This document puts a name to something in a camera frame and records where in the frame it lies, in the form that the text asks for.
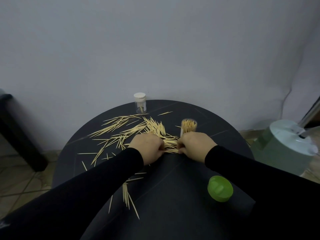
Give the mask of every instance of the round table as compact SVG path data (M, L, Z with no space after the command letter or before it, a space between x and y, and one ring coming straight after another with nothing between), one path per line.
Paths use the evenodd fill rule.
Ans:
M197 132L206 133L218 145L224 146L233 152L251 159L254 158L246 141L238 131L221 117L206 109L192 104L171 100L148 100L146 108L146 112L149 113L146 117L152 117L158 122L161 121L166 132L170 135L179 136L180 128L176 126L181 125L182 119L192 118L198 123L196 129ZM93 165L90 164L95 156L94 154L78 153L97 153L99 151L101 148L101 145L97 145L97 142L99 141L92 140L88 135L100 130L104 120L108 120L116 116L134 114L136 114L135 104L128 103L101 113L83 125L70 138L61 151L53 176L52 186L56 187L72 177L83 173L85 169L82 165L82 161L85 163L88 170L93 167ZM103 134L98 138L107 139L111 135L117 134L123 130L124 128L122 126L114 132L108 133L107 135ZM108 153L110 156L112 153L117 154L119 152L120 149L116 149L116 145L114 144L105 148L103 154L105 156L106 153ZM102 160L98 159L97 165L102 162ZM177 238L181 238L182 236L187 239L192 239L194 237L199 238L199 236L212 238L213 230L215 230L218 239L227 239L230 237L230 232L240 224L243 218L247 217L254 204L254 201L248 195L233 185L234 195L227 203L217 207L217 202L210 198L206 191L208 179L213 175L217 175L217 173L208 170L200 163L195 163L189 160L184 155L166 153L163 160L158 160L155 165L151 165L147 171L147 179L142 179L142 182L135 183L131 189L132 193L130 193L141 220L139 221L138 219L135 219L136 216L133 211L128 212L128 210L124 210L125 206L123 208L122 205L114 203L117 200L122 203L121 190L121 193L119 193L119 199L117 199L116 193L113 197L112 210L114 213L110 211L110 215L108 215L109 205L106 204L88 227L82 239L91 238L94 234L100 234L100 237L107 234L113 239L123 239L125 236L123 234L119 234L119 231L124 227L127 228L127 231L134 232L134 235L129 237L130 239L161 239L163 235L160 236L159 234L164 234L165 232L167 232L165 235L176 236ZM172 213L172 211L175 210L170 209L170 218L173 221L176 221L175 224L170 224L170 226L166 224L166 229L164 230L159 226L164 218L167 217L165 215L161 215L162 212L168 211L167 207L171 207L172 202L174 202L175 209L181 206L180 204L176 204L176 194L185 195L183 201L180 203L185 205L187 209L183 208L183 213ZM200 194L201 197L195 200L195 194ZM152 211L155 211L154 206L149 205L149 202L156 202L158 200L158 206L156 207L157 212L154 212L157 217L154 217L154 215L148 215L150 214L151 209ZM192 210L190 210L191 204L195 209L199 210L196 215ZM145 218L154 218L154 222L151 223L145 219L142 220L143 214L145 214ZM206 224L209 224L209 231L203 230L203 234L199 234L198 230L195 229L194 220L186 221L188 218L198 217L198 222L202 222L201 228L204 228ZM219 222L216 222L215 220L217 217L220 218ZM182 219L184 220L183 224L177 223Z

